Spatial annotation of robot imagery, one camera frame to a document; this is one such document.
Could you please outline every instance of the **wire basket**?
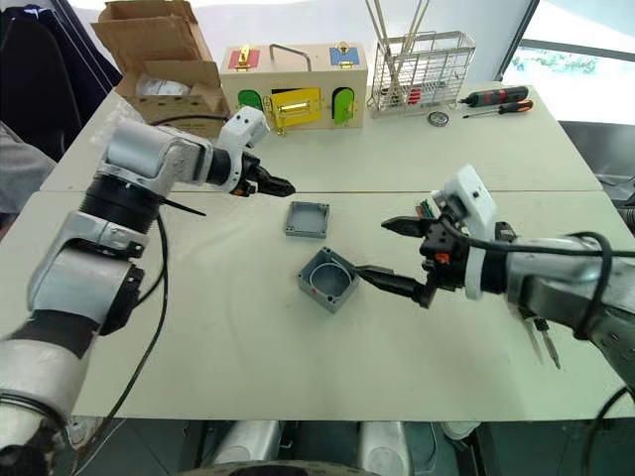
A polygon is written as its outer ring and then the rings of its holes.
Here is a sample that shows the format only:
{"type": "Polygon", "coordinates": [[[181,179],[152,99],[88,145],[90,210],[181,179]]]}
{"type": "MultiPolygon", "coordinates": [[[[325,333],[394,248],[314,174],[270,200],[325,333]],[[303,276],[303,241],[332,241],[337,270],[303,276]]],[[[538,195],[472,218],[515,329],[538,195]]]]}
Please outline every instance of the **wire basket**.
{"type": "Polygon", "coordinates": [[[368,101],[372,116],[417,114],[454,103],[475,49],[474,39],[462,32],[419,33],[411,45],[406,37],[377,44],[368,101]]]}

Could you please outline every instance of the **blue panel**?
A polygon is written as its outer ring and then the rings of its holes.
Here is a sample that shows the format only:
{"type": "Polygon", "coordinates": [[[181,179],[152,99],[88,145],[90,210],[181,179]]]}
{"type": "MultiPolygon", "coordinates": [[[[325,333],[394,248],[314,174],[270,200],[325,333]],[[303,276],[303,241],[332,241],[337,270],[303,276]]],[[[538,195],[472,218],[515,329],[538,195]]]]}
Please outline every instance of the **blue panel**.
{"type": "Polygon", "coordinates": [[[342,53],[339,48],[330,49],[330,65],[338,66],[342,61],[350,61],[359,64],[359,54],[357,48],[349,48],[346,53],[342,53]]]}

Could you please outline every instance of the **gray sleeve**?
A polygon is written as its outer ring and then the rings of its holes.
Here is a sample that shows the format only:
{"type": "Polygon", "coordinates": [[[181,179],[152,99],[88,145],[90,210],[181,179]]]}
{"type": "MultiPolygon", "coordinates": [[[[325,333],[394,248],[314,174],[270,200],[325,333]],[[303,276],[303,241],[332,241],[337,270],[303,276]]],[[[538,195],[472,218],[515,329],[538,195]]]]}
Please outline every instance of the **gray sleeve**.
{"type": "Polygon", "coordinates": [[[22,211],[56,163],[0,122],[0,224],[22,211]]]}

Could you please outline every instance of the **table surface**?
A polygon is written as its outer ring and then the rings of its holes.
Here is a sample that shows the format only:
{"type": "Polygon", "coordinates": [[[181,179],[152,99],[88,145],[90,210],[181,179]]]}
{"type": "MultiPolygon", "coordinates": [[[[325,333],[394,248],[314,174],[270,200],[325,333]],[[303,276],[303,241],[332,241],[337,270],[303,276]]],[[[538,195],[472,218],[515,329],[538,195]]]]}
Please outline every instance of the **table surface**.
{"type": "MultiPolygon", "coordinates": [[[[592,229],[633,239],[602,192],[495,192],[499,217],[525,236],[592,229]]],[[[414,214],[424,193],[299,194],[330,204],[328,237],[286,237],[290,200],[174,193],[207,217],[164,207],[171,292],[158,345],[120,411],[127,417],[541,420],[594,417],[621,382],[589,343],[552,326],[559,371],[503,297],[438,292],[423,310],[365,283],[335,315],[296,273],[322,246],[356,264],[423,277],[419,240],[380,227],[414,214]]],[[[0,244],[0,335],[28,315],[27,282],[81,193],[36,193],[0,244]]],[[[141,266],[160,266],[159,239],[141,266]]],[[[161,293],[100,338],[75,412],[105,415],[158,321],[161,293]]],[[[635,415],[626,399],[613,415],[635,415]]]]}
{"type": "MultiPolygon", "coordinates": [[[[467,84],[461,97],[500,83],[467,84]]],[[[459,105],[435,108],[450,116],[446,127],[426,116],[373,120],[361,129],[269,134],[255,148],[263,166],[300,192],[430,191],[442,188],[463,165],[473,164],[491,191],[601,190],[599,182],[533,88],[534,110],[462,119],[459,105]]],[[[84,191],[103,155],[108,131],[129,109],[111,92],[49,179],[47,191],[84,191]]],[[[178,184],[175,191],[211,191],[178,184]]]]}

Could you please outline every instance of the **small gray box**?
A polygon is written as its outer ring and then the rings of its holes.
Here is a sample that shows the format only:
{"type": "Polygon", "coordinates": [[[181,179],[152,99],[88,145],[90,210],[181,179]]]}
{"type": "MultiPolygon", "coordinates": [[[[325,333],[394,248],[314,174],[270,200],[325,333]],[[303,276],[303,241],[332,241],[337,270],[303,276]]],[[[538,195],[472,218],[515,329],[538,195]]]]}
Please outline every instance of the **small gray box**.
{"type": "Polygon", "coordinates": [[[359,285],[355,266],[330,248],[322,248],[298,273],[300,289],[336,313],[359,285]]]}
{"type": "Polygon", "coordinates": [[[328,205],[326,203],[309,203],[292,201],[287,214],[285,234],[304,238],[326,238],[328,225],[328,205]]]}

